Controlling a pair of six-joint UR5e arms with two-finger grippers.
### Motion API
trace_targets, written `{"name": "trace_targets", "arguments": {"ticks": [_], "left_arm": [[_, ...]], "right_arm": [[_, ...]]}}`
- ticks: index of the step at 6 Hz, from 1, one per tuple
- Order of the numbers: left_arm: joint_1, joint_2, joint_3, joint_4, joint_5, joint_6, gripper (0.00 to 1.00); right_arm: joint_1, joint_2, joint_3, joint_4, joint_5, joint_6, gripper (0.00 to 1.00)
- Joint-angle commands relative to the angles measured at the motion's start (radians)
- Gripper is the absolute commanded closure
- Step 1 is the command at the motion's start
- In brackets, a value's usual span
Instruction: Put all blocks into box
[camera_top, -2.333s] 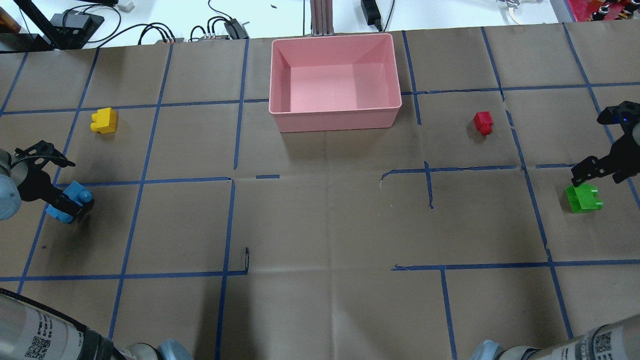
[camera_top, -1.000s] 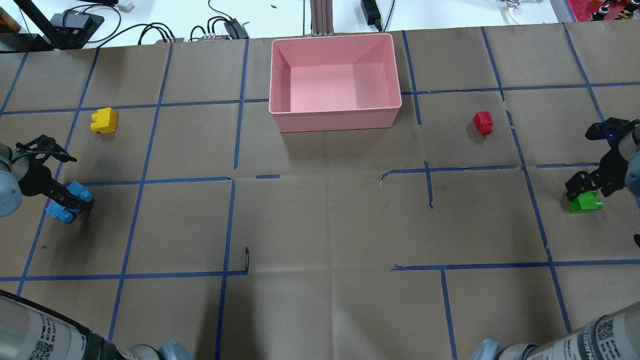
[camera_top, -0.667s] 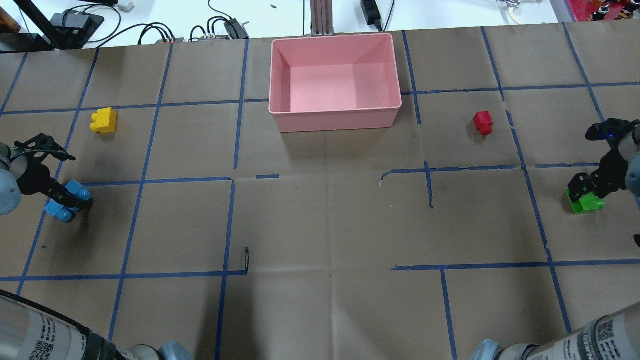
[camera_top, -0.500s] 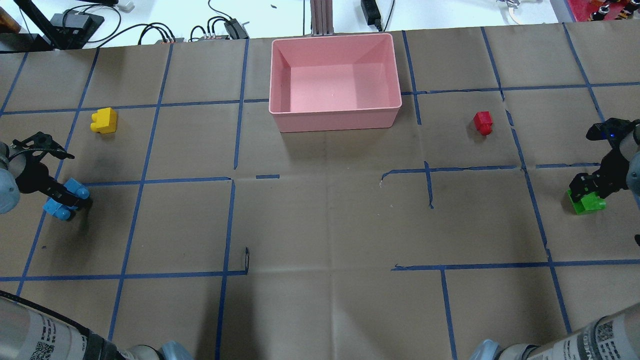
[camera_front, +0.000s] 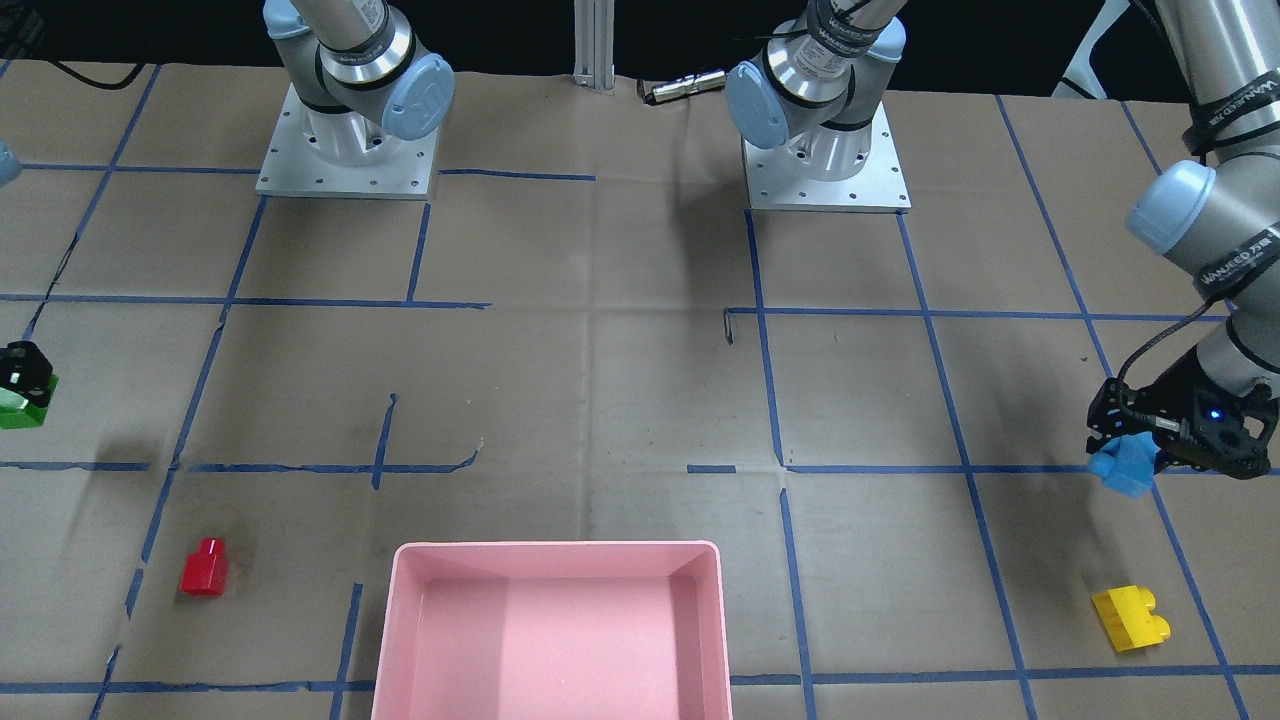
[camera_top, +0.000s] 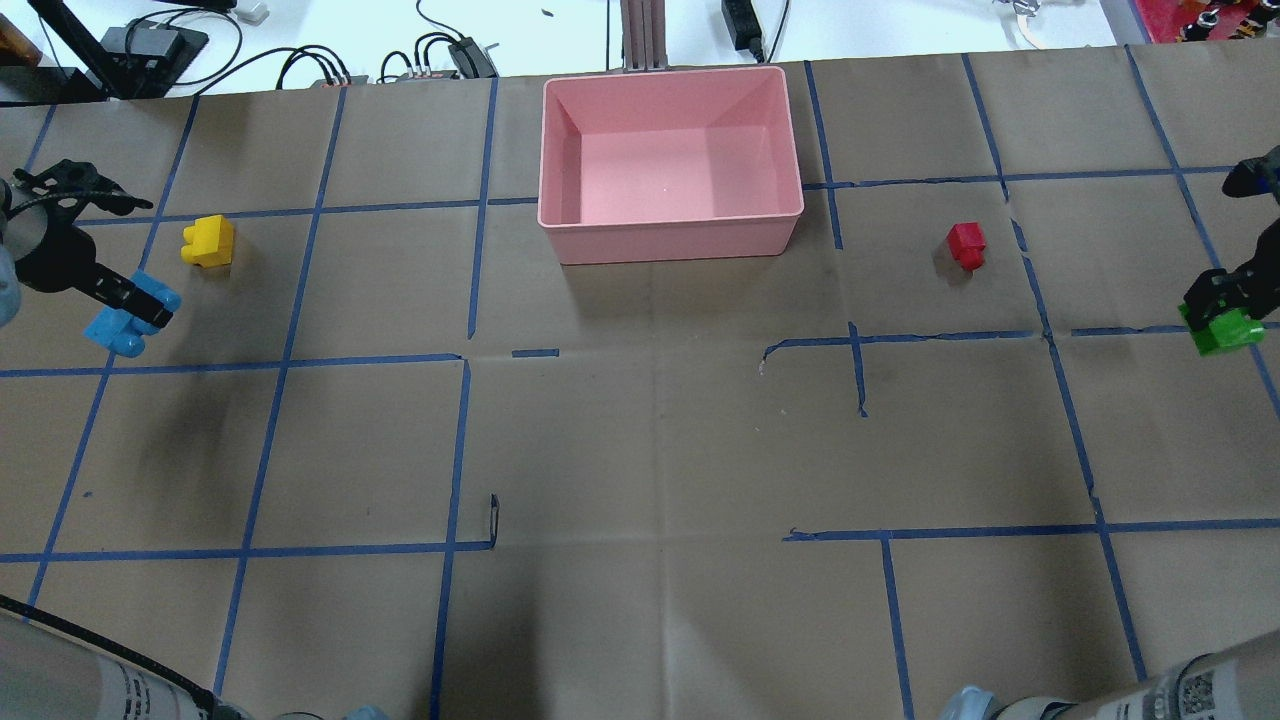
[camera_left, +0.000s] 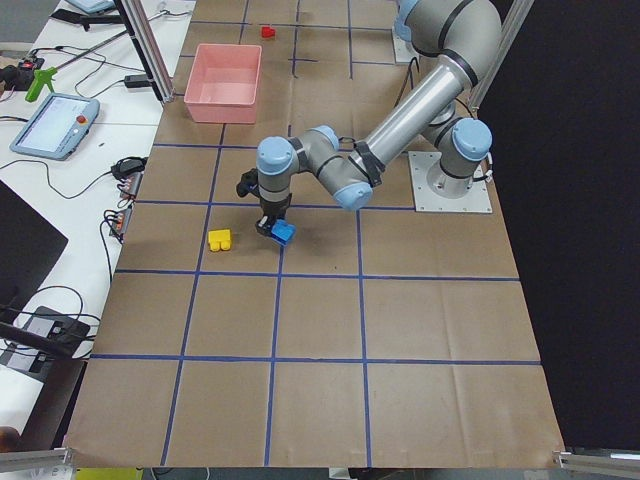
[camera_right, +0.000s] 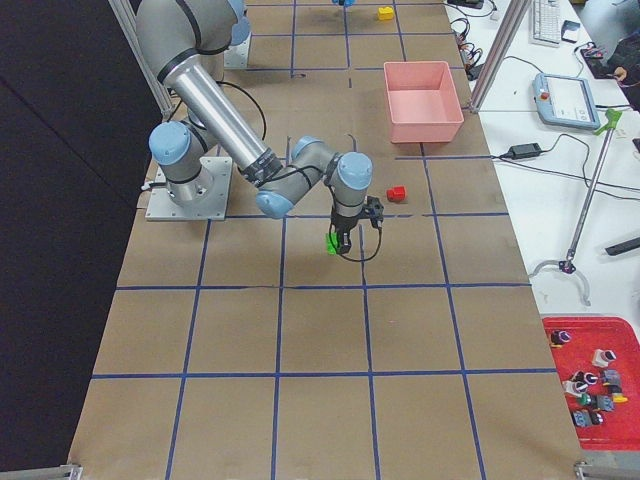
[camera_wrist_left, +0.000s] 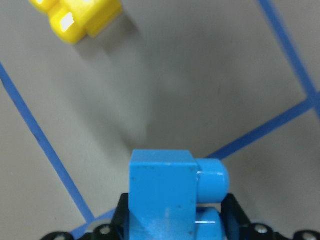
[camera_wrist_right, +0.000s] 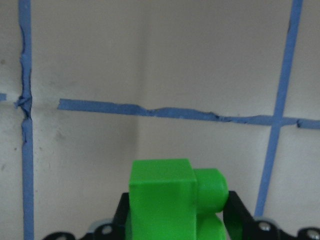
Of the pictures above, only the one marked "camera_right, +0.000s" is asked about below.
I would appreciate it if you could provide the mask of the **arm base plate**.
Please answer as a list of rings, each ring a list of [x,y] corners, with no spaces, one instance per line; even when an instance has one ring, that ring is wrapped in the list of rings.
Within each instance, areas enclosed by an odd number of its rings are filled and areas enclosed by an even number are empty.
[[[224,221],[226,218],[232,167],[230,157],[203,156],[194,180],[168,182],[158,168],[145,217],[149,221]]]

